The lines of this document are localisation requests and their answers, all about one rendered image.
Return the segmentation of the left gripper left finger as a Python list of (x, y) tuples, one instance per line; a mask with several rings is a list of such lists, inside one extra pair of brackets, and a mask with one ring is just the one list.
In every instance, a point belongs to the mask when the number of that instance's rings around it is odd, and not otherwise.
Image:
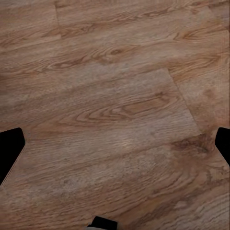
[(0, 185), (24, 146), (24, 135), (20, 127), (0, 133)]

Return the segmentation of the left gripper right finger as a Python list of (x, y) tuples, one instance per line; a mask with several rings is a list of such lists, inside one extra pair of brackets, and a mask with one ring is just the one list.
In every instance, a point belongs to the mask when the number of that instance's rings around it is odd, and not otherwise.
[(230, 165), (230, 129), (223, 127), (218, 129), (215, 145)]

